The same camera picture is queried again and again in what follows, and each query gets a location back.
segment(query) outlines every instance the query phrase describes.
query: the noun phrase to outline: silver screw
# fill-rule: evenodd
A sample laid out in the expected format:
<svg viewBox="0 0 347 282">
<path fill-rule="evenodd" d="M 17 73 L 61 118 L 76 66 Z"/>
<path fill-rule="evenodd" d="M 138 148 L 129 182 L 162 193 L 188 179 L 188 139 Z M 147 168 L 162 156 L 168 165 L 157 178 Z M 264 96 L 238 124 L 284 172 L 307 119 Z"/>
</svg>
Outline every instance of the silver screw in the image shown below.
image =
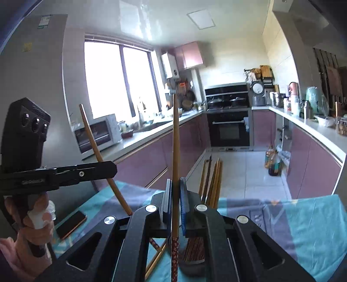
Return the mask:
<svg viewBox="0 0 347 282">
<path fill-rule="evenodd" d="M 237 217 L 237 221 L 239 223 L 246 224 L 248 222 L 248 217 L 244 216 L 244 215 L 240 215 L 240 216 Z"/>
<path fill-rule="evenodd" d="M 146 207 L 146 211 L 148 211 L 149 213 L 153 213 L 156 211 L 156 206 L 155 205 L 148 205 Z"/>
<path fill-rule="evenodd" d="M 195 208 L 200 212 L 204 212 L 207 210 L 207 206 L 204 204 L 197 205 Z"/>
<path fill-rule="evenodd" d="M 113 216 L 108 216 L 104 219 L 104 223 L 106 223 L 106 224 L 112 224 L 115 221 L 116 221 L 116 219 Z"/>
</svg>

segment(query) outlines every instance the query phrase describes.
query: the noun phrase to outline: floor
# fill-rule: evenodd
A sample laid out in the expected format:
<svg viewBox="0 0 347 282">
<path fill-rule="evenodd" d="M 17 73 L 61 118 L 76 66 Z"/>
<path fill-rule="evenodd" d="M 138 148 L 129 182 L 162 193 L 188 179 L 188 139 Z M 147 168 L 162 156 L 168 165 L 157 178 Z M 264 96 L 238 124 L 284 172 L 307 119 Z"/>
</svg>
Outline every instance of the floor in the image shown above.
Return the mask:
<svg viewBox="0 0 347 282">
<path fill-rule="evenodd" d="M 211 152 L 207 152 L 187 178 L 188 190 L 198 192 L 202 167 Z M 287 200 L 280 176 L 270 176 L 264 168 L 265 152 L 212 152 L 212 168 L 223 161 L 220 197 L 235 199 Z"/>
</svg>

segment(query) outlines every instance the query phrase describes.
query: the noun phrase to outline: oven handle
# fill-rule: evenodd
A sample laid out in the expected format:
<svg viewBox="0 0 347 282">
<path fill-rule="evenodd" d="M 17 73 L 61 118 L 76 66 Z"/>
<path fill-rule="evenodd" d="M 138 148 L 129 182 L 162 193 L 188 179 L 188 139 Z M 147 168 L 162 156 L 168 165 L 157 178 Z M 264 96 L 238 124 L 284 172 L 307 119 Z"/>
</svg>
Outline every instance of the oven handle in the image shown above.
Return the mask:
<svg viewBox="0 0 347 282">
<path fill-rule="evenodd" d="M 228 123 L 245 123 L 245 121 L 234 121 L 234 122 L 212 122 L 212 124 L 228 124 Z"/>
</svg>

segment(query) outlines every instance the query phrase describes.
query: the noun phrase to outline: ceiling light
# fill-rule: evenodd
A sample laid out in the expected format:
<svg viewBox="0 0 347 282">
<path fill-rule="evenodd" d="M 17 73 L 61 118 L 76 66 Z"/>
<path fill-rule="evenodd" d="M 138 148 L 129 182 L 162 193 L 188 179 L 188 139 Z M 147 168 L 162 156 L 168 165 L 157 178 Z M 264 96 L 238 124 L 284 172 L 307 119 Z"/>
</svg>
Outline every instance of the ceiling light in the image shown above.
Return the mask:
<svg viewBox="0 0 347 282">
<path fill-rule="evenodd" d="M 200 30 L 215 26 L 210 13 L 207 10 L 200 10 L 189 13 L 187 14 L 187 16 L 193 21 L 194 24 L 196 24 L 196 26 Z"/>
</svg>

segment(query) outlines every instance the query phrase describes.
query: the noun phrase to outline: countertop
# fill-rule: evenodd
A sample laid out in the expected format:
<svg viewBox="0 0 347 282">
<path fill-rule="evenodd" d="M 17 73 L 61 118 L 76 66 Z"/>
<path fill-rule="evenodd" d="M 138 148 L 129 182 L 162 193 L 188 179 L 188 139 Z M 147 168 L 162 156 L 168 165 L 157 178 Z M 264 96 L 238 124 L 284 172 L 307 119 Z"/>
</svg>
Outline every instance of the countertop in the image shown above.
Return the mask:
<svg viewBox="0 0 347 282">
<path fill-rule="evenodd" d="M 344 163 L 347 155 L 347 137 L 337 134 L 334 127 L 323 127 L 312 120 L 305 121 L 303 118 L 293 116 L 291 112 L 272 106 L 252 107 L 252 110 L 270 110 L 290 120 L 315 137 Z"/>
<path fill-rule="evenodd" d="M 192 110 L 188 113 L 183 114 L 179 118 L 179 124 L 181 125 L 181 124 L 199 116 L 202 112 L 203 111 Z M 124 156 L 125 154 L 127 154 L 127 153 L 135 150 L 136 148 L 144 145 L 145 143 L 153 140 L 154 138 L 156 138 L 160 135 L 163 135 L 164 133 L 172 130 L 172 128 L 174 126 L 173 119 L 164 118 L 164 119 L 160 119 L 158 121 L 163 122 L 163 121 L 167 121 L 167 120 L 169 120 L 170 122 L 168 122 L 162 126 L 159 126 L 155 129 L 152 129 L 150 131 L 134 133 L 133 137 L 123 139 L 121 142 L 114 144 L 114 145 L 102 150 L 101 155 L 102 155 L 104 161 L 108 161 L 108 160 L 115 161 L 118 158 Z M 97 159 L 96 159 L 95 155 L 92 155 L 92 156 L 87 157 L 84 160 L 82 160 L 82 162 L 93 163 L 93 162 L 97 162 Z"/>
</svg>

